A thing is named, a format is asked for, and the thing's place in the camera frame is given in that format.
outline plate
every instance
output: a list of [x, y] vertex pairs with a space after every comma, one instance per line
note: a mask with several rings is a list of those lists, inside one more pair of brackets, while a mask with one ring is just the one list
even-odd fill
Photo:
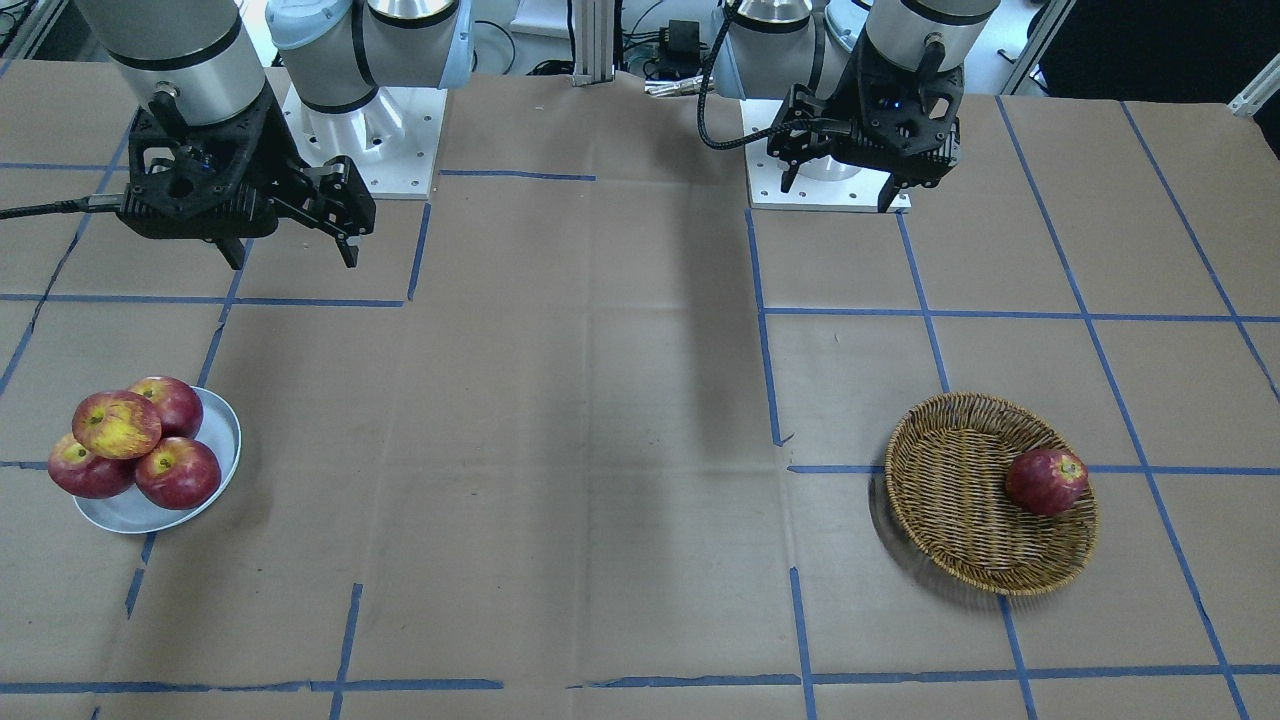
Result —
[[236, 474], [236, 465], [239, 462], [239, 419], [232, 406], [218, 393], [202, 387], [192, 389], [196, 391], [205, 406], [205, 419], [200, 424], [196, 439], [214, 451], [214, 455], [218, 456], [218, 465], [223, 470], [223, 482], [219, 483], [214, 495], [191, 510], [165, 510], [147, 500], [137, 486], [106, 500], [77, 497], [76, 507], [90, 523], [104, 530], [127, 536], [154, 533], [191, 520], [212, 505], [218, 496], [223, 495], [223, 491], [232, 482], [232, 475]]

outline woven basket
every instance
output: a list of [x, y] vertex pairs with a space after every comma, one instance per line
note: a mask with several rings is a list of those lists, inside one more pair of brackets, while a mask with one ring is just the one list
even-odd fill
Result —
[[884, 482], [908, 537], [938, 566], [988, 592], [1041, 594], [1071, 582], [1093, 556], [1098, 509], [1087, 489], [1052, 518], [1005, 496], [1014, 459], [1070, 451], [1043, 420], [989, 395], [937, 395], [908, 413], [888, 441]]

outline apple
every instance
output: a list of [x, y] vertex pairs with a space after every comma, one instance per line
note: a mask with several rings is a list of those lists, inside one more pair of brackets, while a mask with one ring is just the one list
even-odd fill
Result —
[[1014, 505], [1046, 518], [1065, 512], [1089, 487], [1089, 469], [1066, 450], [1042, 447], [1014, 459], [1005, 493]]
[[196, 437], [205, 419], [205, 405], [191, 386], [165, 375], [152, 375], [124, 388], [146, 397], [160, 413], [163, 437]]
[[186, 437], [166, 437], [138, 460], [133, 480], [142, 495], [160, 507], [189, 510], [214, 495], [223, 482], [223, 470], [207, 445]]
[[110, 460], [142, 457], [160, 441], [160, 413], [136, 392], [95, 392], [76, 407], [72, 434], [90, 452]]
[[93, 455], [67, 433], [49, 454], [49, 477], [64, 491], [87, 500], [115, 497], [133, 484], [137, 460], [110, 460]]

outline white mounting plate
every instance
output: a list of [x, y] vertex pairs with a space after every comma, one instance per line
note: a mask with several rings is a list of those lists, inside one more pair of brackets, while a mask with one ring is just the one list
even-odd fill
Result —
[[[742, 100], [742, 135], [767, 128], [782, 106], [781, 100]], [[860, 169], [858, 174], [842, 181], [819, 181], [796, 176], [791, 192], [782, 192], [782, 163], [771, 158], [767, 142], [760, 140], [746, 147], [746, 179], [751, 193], [751, 208], [762, 210], [826, 210], [835, 213], [876, 213], [876, 202], [881, 188], [888, 181], [888, 173]], [[890, 204], [890, 213], [905, 213], [911, 209], [911, 199], [899, 192]]]
[[[434, 87], [388, 87], [392, 99], [404, 113], [406, 149], [394, 156], [375, 161], [346, 152], [356, 160], [360, 177], [374, 197], [384, 200], [429, 200], [435, 174], [435, 154], [440, 145], [440, 127], [444, 122], [444, 102], [448, 91]], [[284, 120], [298, 146], [298, 152], [308, 165], [323, 165], [340, 150], [320, 147], [302, 129], [302, 101], [298, 92], [289, 88], [284, 99]]]

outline blue tape line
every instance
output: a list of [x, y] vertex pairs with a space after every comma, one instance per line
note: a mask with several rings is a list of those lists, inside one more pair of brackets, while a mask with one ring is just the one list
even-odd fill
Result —
[[764, 316], [764, 283], [760, 279], [760, 251], [755, 245], [755, 219], [751, 209], [744, 210], [746, 217], [746, 243], [751, 252], [751, 282], [755, 283], [755, 316], [760, 328], [760, 357], [764, 361], [764, 393], [769, 400], [769, 432], [773, 445], [782, 447], [782, 428], [778, 421], [778, 395], [773, 384], [773, 357], [769, 355], [769, 324]]
[[31, 336], [36, 331], [36, 318], [32, 318], [27, 323], [27, 329], [22, 332], [22, 340], [18, 341], [18, 347], [13, 350], [13, 355], [9, 356], [9, 364], [4, 368], [4, 374], [0, 375], [0, 396], [9, 387], [9, 380], [13, 379], [14, 372], [18, 369], [18, 361], [22, 360], [23, 352], [27, 351], [27, 345], [31, 342]]
[[1101, 667], [1039, 667], [1028, 670], [1034, 680], [1071, 680], [1087, 678], [1184, 678], [1190, 675], [1220, 675], [1217, 665], [1138, 665]]
[[83, 173], [113, 172], [114, 165], [72, 165], [61, 163], [0, 163], [0, 170], [74, 170]]
[[472, 178], [531, 178], [531, 179], [561, 179], [595, 182], [595, 176], [575, 176], [562, 173], [530, 173], [526, 170], [440, 170], [442, 176], [472, 177]]
[[451, 679], [402, 679], [402, 680], [355, 680], [342, 684], [342, 692], [380, 692], [380, 691], [500, 691], [503, 684], [484, 678]]
[[813, 694], [813, 666], [809, 662], [809, 630], [804, 619], [800, 571], [795, 568], [791, 569], [791, 606], [796, 616], [796, 644], [800, 650], [800, 687], [804, 688], [805, 717], [818, 720], [818, 701]]
[[342, 634], [342, 659], [338, 661], [338, 676], [334, 679], [333, 701], [329, 705], [329, 720], [342, 717], [342, 693], [347, 684], [347, 670], [351, 667], [351, 651], [356, 647], [356, 620], [360, 618], [360, 597], [365, 585], [352, 583], [351, 606], [347, 609], [347, 626]]
[[888, 315], [919, 318], [920, 310], [909, 307], [765, 307], [765, 315]]
[[422, 222], [417, 224], [417, 247], [413, 250], [413, 269], [408, 274], [408, 300], [417, 292], [417, 278], [422, 270], [422, 254], [426, 252], [426, 228], [431, 223], [431, 204], [422, 205]]
[[138, 601], [138, 591], [142, 589], [142, 568], [133, 569], [133, 582], [129, 583], [129, 594], [124, 597], [124, 616], [133, 618], [133, 603]]
[[920, 301], [920, 313], [924, 315], [924, 329], [929, 333], [929, 347], [933, 348], [933, 364], [938, 368], [938, 382], [942, 383], [942, 392], [951, 392], [951, 380], [947, 379], [947, 368], [942, 363], [942, 348], [938, 346], [938, 333], [933, 329], [933, 316], [929, 314], [929, 301], [924, 296], [924, 281], [920, 279], [920, 268], [915, 263], [915, 251], [911, 250], [911, 233], [906, 229], [906, 219], [897, 214], [897, 232], [902, 236], [902, 249], [906, 250], [906, 264], [911, 268], [911, 281], [915, 282], [915, 296]]
[[223, 331], [227, 329], [227, 318], [230, 315], [232, 305], [236, 304], [236, 291], [239, 290], [239, 283], [244, 277], [244, 268], [248, 266], [248, 258], [252, 251], [253, 238], [248, 238], [244, 241], [244, 263], [232, 275], [232, 284], [227, 288], [227, 296], [223, 299], [223, 311], [218, 315], [218, 328], [214, 331], [214, 337], [209, 340], [209, 351], [205, 352], [205, 363], [200, 366], [200, 379], [196, 380], [196, 384], [201, 387], [209, 382], [209, 373], [214, 369], [214, 357], [218, 356], [218, 347], [223, 343]]
[[224, 297], [204, 297], [192, 295], [76, 295], [55, 293], [46, 297], [50, 302], [136, 302], [140, 305], [218, 305]]
[[142, 564], [151, 562], [151, 551], [156, 547], [156, 532], [147, 533], [147, 539], [142, 541]]
[[1178, 533], [1174, 532], [1174, 520], [1169, 515], [1169, 509], [1165, 506], [1165, 500], [1161, 497], [1160, 487], [1156, 483], [1156, 477], [1152, 473], [1147, 473], [1147, 487], [1151, 488], [1151, 497], [1156, 501], [1156, 510], [1160, 512], [1160, 521], [1165, 525], [1165, 533], [1169, 534], [1169, 542], [1174, 546], [1174, 555], [1178, 557], [1178, 565], [1183, 570], [1183, 578], [1187, 579], [1187, 587], [1192, 593], [1192, 600], [1196, 602], [1196, 610], [1199, 611], [1201, 623], [1204, 624], [1204, 632], [1208, 634], [1210, 644], [1213, 646], [1213, 655], [1217, 656], [1219, 670], [1222, 673], [1222, 678], [1226, 679], [1226, 687], [1231, 692], [1231, 700], [1235, 701], [1235, 710], [1240, 715], [1240, 720], [1249, 720], [1249, 711], [1244, 707], [1244, 697], [1240, 694], [1240, 688], [1235, 683], [1235, 675], [1231, 671], [1231, 666], [1226, 660], [1226, 651], [1222, 650], [1222, 642], [1217, 637], [1217, 630], [1213, 628], [1213, 621], [1208, 616], [1208, 610], [1204, 607], [1204, 600], [1201, 597], [1199, 585], [1196, 583], [1196, 577], [1192, 574], [1192, 566], [1187, 561], [1187, 553], [1183, 552], [1183, 543], [1178, 539]]
[[585, 683], [593, 689], [614, 688], [718, 688], [745, 685], [799, 685], [801, 680], [791, 674], [767, 675], [703, 675], [700, 678], [673, 678], [667, 675], [628, 676], [598, 683]]
[[925, 673], [822, 673], [813, 676], [815, 685], [877, 685], [896, 683], [983, 683], [1014, 680], [1016, 670], [941, 670]]
[[282, 692], [307, 689], [306, 680], [269, 685], [205, 685], [197, 683], [101, 682], [101, 683], [0, 683], [0, 694], [125, 694], [125, 693], [209, 693], [209, 692]]
[[338, 300], [307, 297], [233, 297], [232, 305], [274, 305], [289, 307], [403, 307], [403, 300]]
[[1142, 143], [1142, 151], [1147, 154], [1147, 160], [1151, 161], [1151, 168], [1156, 170], [1156, 177], [1160, 178], [1160, 184], [1165, 188], [1165, 195], [1169, 196], [1169, 201], [1172, 202], [1174, 210], [1178, 211], [1178, 219], [1183, 222], [1187, 237], [1190, 238], [1192, 246], [1196, 247], [1196, 254], [1199, 255], [1201, 263], [1204, 265], [1204, 270], [1208, 272], [1210, 279], [1213, 281], [1213, 287], [1222, 299], [1222, 305], [1226, 306], [1226, 311], [1235, 320], [1235, 328], [1240, 332], [1240, 337], [1244, 338], [1244, 345], [1249, 348], [1249, 355], [1253, 355], [1253, 361], [1258, 364], [1258, 368], [1262, 369], [1262, 374], [1266, 375], [1267, 384], [1271, 386], [1271, 395], [1280, 401], [1280, 387], [1276, 386], [1275, 375], [1272, 375], [1271, 370], [1267, 369], [1266, 361], [1262, 360], [1262, 355], [1258, 352], [1257, 346], [1253, 345], [1253, 338], [1249, 337], [1249, 332], [1244, 328], [1244, 323], [1240, 322], [1239, 313], [1235, 311], [1235, 304], [1231, 302], [1231, 297], [1226, 293], [1226, 286], [1222, 284], [1222, 279], [1217, 277], [1217, 270], [1215, 270], [1213, 264], [1210, 263], [1208, 254], [1204, 252], [1204, 246], [1201, 245], [1199, 236], [1196, 234], [1196, 229], [1192, 228], [1192, 223], [1187, 218], [1187, 213], [1183, 211], [1183, 204], [1178, 201], [1178, 196], [1174, 195], [1174, 188], [1170, 187], [1169, 179], [1165, 177], [1165, 172], [1160, 168], [1160, 163], [1156, 160], [1156, 154], [1151, 151], [1151, 146], [1147, 145], [1147, 138], [1143, 137], [1142, 131], [1138, 129], [1138, 122], [1134, 119], [1133, 113], [1129, 111], [1129, 105], [1121, 101], [1120, 109], [1124, 110], [1125, 118], [1129, 119], [1129, 127], [1133, 128], [1133, 133], [1138, 137], [1138, 142]]
[[1036, 697], [1032, 694], [1030, 675], [1027, 674], [1027, 661], [1023, 660], [1023, 647], [1018, 642], [1018, 626], [1014, 624], [1014, 611], [1009, 605], [1009, 598], [997, 596], [1000, 600], [1000, 615], [1005, 620], [1005, 634], [1009, 635], [1009, 648], [1014, 655], [1014, 669], [1018, 673], [1018, 687], [1023, 691], [1023, 703], [1027, 706], [1027, 720], [1037, 720]]
[[808, 475], [883, 473], [883, 465], [787, 465], [787, 471]]
[[1027, 176], [1027, 182], [1032, 188], [1032, 195], [1036, 197], [1036, 204], [1039, 206], [1041, 217], [1044, 220], [1044, 227], [1048, 229], [1050, 238], [1053, 242], [1053, 249], [1057, 251], [1059, 260], [1062, 264], [1062, 270], [1066, 273], [1068, 283], [1071, 286], [1071, 293], [1075, 296], [1075, 301], [1080, 307], [1080, 313], [1084, 315], [1084, 325], [1089, 331], [1089, 338], [1093, 342], [1093, 348], [1098, 355], [1098, 360], [1102, 363], [1102, 370], [1106, 374], [1107, 383], [1111, 386], [1111, 393], [1116, 400], [1116, 405], [1120, 409], [1120, 416], [1124, 419], [1125, 429], [1129, 433], [1129, 438], [1133, 442], [1134, 451], [1138, 454], [1138, 462], [1146, 470], [1147, 486], [1151, 489], [1152, 500], [1156, 502], [1156, 507], [1160, 511], [1161, 523], [1165, 525], [1165, 533], [1169, 536], [1169, 542], [1174, 548], [1174, 555], [1178, 557], [1178, 564], [1183, 570], [1183, 578], [1187, 582], [1187, 588], [1192, 593], [1192, 598], [1196, 602], [1197, 609], [1201, 614], [1201, 621], [1204, 625], [1204, 632], [1208, 635], [1210, 644], [1213, 647], [1213, 653], [1217, 656], [1217, 664], [1222, 673], [1222, 678], [1226, 680], [1228, 689], [1231, 692], [1231, 698], [1235, 701], [1235, 708], [1240, 715], [1240, 720], [1249, 720], [1248, 710], [1244, 707], [1244, 700], [1240, 697], [1240, 691], [1236, 687], [1235, 678], [1231, 674], [1230, 664], [1228, 664], [1226, 653], [1222, 651], [1222, 643], [1219, 641], [1217, 632], [1213, 629], [1213, 621], [1210, 619], [1208, 612], [1204, 610], [1203, 601], [1201, 600], [1199, 587], [1196, 584], [1196, 578], [1192, 574], [1190, 565], [1187, 562], [1187, 556], [1183, 553], [1181, 543], [1178, 539], [1178, 533], [1174, 530], [1172, 519], [1169, 516], [1169, 511], [1165, 509], [1164, 498], [1160, 495], [1160, 487], [1156, 484], [1156, 478], [1152, 474], [1151, 462], [1147, 460], [1147, 451], [1142, 446], [1142, 439], [1138, 437], [1138, 429], [1133, 423], [1133, 416], [1129, 414], [1129, 407], [1124, 401], [1124, 396], [1120, 392], [1120, 386], [1116, 382], [1115, 373], [1111, 369], [1111, 363], [1107, 360], [1106, 351], [1102, 348], [1102, 340], [1098, 337], [1097, 328], [1093, 320], [1088, 315], [1088, 307], [1084, 304], [1084, 296], [1080, 292], [1079, 283], [1076, 283], [1075, 273], [1071, 270], [1071, 265], [1066, 259], [1066, 252], [1062, 250], [1062, 242], [1059, 238], [1057, 229], [1053, 225], [1052, 218], [1050, 218], [1048, 209], [1044, 205], [1044, 199], [1041, 195], [1039, 186], [1036, 182], [1036, 177], [1032, 173], [1030, 165], [1027, 161], [1027, 155], [1023, 152], [1021, 142], [1018, 140], [1018, 133], [1014, 131], [1012, 122], [1009, 119], [1009, 113], [1005, 109], [1005, 102], [997, 96], [996, 106], [1000, 109], [1000, 115], [1005, 122], [1005, 128], [1009, 131], [1009, 138], [1014, 143], [1014, 150], [1018, 154], [1018, 160], [1021, 163], [1023, 173]]

